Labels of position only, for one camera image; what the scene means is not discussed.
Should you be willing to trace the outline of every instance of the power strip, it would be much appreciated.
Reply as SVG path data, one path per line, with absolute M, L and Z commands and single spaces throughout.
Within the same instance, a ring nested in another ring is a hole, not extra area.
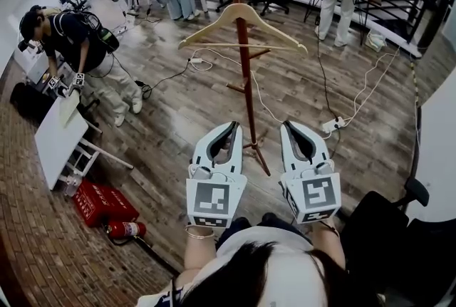
M 332 121 L 329 121 L 327 123 L 324 123 L 322 126 L 321 126 L 321 129 L 325 132 L 325 133 L 331 133 L 335 130 L 338 130 L 342 127 L 345 126 L 345 121 L 342 119 L 342 117 L 339 117 L 338 118 L 338 121 L 336 120 L 332 120 Z

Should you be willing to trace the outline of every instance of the white pants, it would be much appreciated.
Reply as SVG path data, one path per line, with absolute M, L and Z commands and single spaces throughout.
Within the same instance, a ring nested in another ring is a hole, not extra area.
M 128 105 L 122 98 L 126 98 L 131 103 L 133 99 L 141 99 L 143 96 L 140 87 L 110 54 L 106 55 L 97 68 L 87 73 L 85 79 L 94 90 L 95 96 L 102 102 L 105 100 L 109 103 L 117 114 L 128 110 Z
M 350 28 L 351 17 L 355 11 L 356 0 L 342 0 L 341 4 L 341 20 L 337 26 L 336 43 L 346 44 L 348 42 L 348 29 Z M 337 0 L 323 0 L 321 2 L 320 26 L 316 27 L 316 34 L 320 35 L 320 39 L 324 40 L 326 34 L 331 27 L 333 21 L 334 8 Z

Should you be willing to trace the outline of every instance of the black t-shirt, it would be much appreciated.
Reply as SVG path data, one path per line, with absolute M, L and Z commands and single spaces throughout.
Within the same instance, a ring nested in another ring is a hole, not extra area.
M 85 25 L 83 25 L 75 14 L 64 14 L 60 26 L 64 36 L 59 35 L 56 30 L 54 19 L 60 19 L 60 15 L 49 16 L 51 22 L 51 35 L 44 36 L 42 43 L 47 56 L 55 57 L 58 51 L 65 58 L 71 68 L 77 72 L 81 58 L 81 44 L 86 38 L 89 39 L 89 49 L 85 60 L 84 73 L 91 71 L 101 64 L 106 56 L 104 44 Z

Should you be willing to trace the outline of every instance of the bracelet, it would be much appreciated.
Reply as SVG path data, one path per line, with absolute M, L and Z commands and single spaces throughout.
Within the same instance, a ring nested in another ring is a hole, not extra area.
M 325 223 L 325 222 L 323 222 L 323 221 L 319 221 L 319 222 L 320 222 L 321 224 L 324 224 L 324 225 L 328 228 L 329 231 L 332 231 L 334 234 L 336 234 L 336 236 L 337 236 L 338 238 L 341 238 L 341 235 L 339 234 L 339 231 L 337 231 L 334 227 L 329 226 L 327 223 Z
M 209 238 L 215 236 L 214 231 L 212 231 L 212 233 L 211 233 L 210 235 L 206 235 L 206 236 L 194 235 L 194 234 L 192 234 L 190 231 L 188 231 L 188 229 L 189 229 L 190 227 L 194 227 L 194 226 L 195 226 L 194 224 L 188 224 L 188 225 L 184 228 L 185 232 L 187 232 L 187 235 L 190 236 L 192 239 L 204 240 L 204 239 L 209 239 Z

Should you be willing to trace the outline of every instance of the brick floor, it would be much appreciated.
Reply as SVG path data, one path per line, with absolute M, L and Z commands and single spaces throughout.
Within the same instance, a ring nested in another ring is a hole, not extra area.
M 134 306 L 170 275 L 136 244 L 113 246 L 62 191 L 48 190 L 36 129 L 9 104 L 22 79 L 10 64 L 0 82 L 0 235 L 22 290 L 32 306 Z

